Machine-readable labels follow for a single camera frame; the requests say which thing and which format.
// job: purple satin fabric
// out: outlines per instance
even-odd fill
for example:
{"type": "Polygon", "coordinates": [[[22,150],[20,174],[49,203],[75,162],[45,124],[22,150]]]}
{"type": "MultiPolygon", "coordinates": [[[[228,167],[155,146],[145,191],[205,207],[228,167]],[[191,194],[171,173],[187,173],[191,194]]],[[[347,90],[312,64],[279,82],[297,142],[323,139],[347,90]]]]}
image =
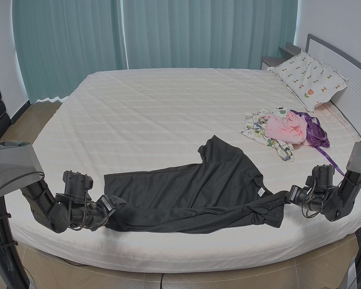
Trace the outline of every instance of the purple satin fabric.
{"type": "Polygon", "coordinates": [[[342,174],[342,176],[345,176],[342,170],[337,166],[337,164],[332,160],[332,158],[323,151],[320,147],[329,148],[330,142],[328,139],[327,133],[323,130],[321,127],[321,124],[318,120],[318,118],[309,116],[308,113],[299,113],[294,110],[290,110],[292,113],[295,113],[299,116],[303,116],[305,118],[305,121],[307,122],[307,128],[306,128],[306,140],[312,144],[313,147],[315,147],[324,157],[327,158],[327,160],[334,166],[334,168],[342,174]]]}

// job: wall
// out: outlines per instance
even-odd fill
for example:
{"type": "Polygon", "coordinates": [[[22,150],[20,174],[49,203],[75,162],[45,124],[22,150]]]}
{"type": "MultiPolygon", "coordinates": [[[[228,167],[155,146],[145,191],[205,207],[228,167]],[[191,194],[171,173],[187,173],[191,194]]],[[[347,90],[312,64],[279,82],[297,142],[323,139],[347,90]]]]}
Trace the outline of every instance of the wall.
{"type": "Polygon", "coordinates": [[[0,0],[0,91],[10,117],[28,101],[14,46],[12,0],[0,0]]]}
{"type": "Polygon", "coordinates": [[[361,0],[299,0],[294,44],[311,33],[361,62],[361,0]]]}

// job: teal curtain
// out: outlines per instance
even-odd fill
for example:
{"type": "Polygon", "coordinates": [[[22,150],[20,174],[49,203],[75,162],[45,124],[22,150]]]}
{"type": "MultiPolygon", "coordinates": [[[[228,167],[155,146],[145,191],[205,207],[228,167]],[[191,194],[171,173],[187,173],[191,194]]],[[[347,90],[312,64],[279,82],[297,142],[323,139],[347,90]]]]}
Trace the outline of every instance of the teal curtain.
{"type": "Polygon", "coordinates": [[[293,43],[298,0],[123,0],[130,69],[260,69],[293,43]]]}
{"type": "Polygon", "coordinates": [[[68,96],[87,75],[126,69],[120,0],[13,0],[13,32],[31,103],[68,96]]]}
{"type": "Polygon", "coordinates": [[[63,98],[102,70],[260,69],[294,41],[298,0],[13,0],[31,103],[63,98]]]}

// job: pillow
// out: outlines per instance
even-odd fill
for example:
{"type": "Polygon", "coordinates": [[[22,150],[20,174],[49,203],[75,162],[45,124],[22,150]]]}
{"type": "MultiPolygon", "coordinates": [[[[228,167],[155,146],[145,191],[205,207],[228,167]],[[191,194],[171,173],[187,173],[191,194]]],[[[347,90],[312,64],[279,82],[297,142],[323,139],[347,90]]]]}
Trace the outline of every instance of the pillow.
{"type": "Polygon", "coordinates": [[[319,63],[305,52],[271,70],[293,92],[308,111],[328,102],[347,83],[332,68],[319,63]]]}

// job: fitted sheet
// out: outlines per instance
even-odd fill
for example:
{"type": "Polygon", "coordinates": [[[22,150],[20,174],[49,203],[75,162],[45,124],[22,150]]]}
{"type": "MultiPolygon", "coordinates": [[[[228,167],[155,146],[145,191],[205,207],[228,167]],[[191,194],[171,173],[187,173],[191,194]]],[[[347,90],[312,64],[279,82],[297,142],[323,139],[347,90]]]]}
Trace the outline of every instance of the fitted sheet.
{"type": "MultiPolygon", "coordinates": [[[[295,161],[240,131],[246,112],[287,107],[304,111],[270,71],[243,69],[140,69],[89,75],[46,124],[33,146],[52,193],[63,192],[65,170],[94,180],[90,195],[103,193],[104,174],[149,171],[200,163],[198,147],[216,135],[239,147],[276,193],[303,186],[313,166],[328,161],[313,147],[294,146],[295,161]]],[[[326,149],[345,170],[359,138],[337,109],[315,109],[327,131],[326,149]]],[[[336,172],[334,183],[342,176],[336,172]]],[[[250,225],[210,234],[96,232],[56,234],[38,224],[20,191],[6,196],[14,237],[47,253],[92,266],[131,272],[201,272],[275,263],[343,238],[361,227],[361,191],[350,215],[329,222],[306,219],[285,205],[281,227],[250,225]]]]}

